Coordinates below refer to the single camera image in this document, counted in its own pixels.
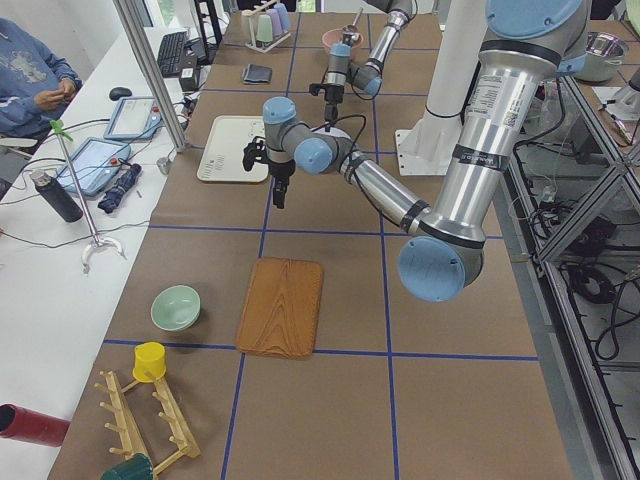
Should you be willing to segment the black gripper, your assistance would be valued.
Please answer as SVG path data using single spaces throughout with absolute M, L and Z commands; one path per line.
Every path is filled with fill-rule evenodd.
M 337 106 L 342 103 L 342 86 L 341 85 L 326 85 L 324 98 L 327 104 L 324 108 L 324 120 L 325 122 L 333 123 L 337 119 Z
M 269 173 L 276 180 L 272 188 L 273 205 L 277 209 L 284 209 L 289 179 L 294 174 L 294 161 L 283 163 L 271 161 Z

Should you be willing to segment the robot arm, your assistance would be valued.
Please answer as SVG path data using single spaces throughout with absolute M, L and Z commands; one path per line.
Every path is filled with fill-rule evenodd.
M 328 66 L 324 79 L 309 92 L 324 91 L 324 120 L 334 123 L 338 118 L 338 105 L 343 102 L 345 85 L 375 97 L 381 88 L 386 59 L 399 39 L 402 30 L 418 13 L 417 1 L 367 1 L 368 5 L 387 13 L 384 28 L 364 65 L 351 59 L 354 40 L 352 34 L 341 31 L 340 39 L 329 49 Z
M 422 300 L 447 301 L 481 272 L 482 223 L 536 88 L 583 66 L 589 16 L 587 1 L 487 2 L 478 81 L 434 206 L 367 158 L 351 138 L 312 131 L 286 97 L 263 106 L 269 172 L 338 171 L 410 234 L 398 259 L 404 287 Z

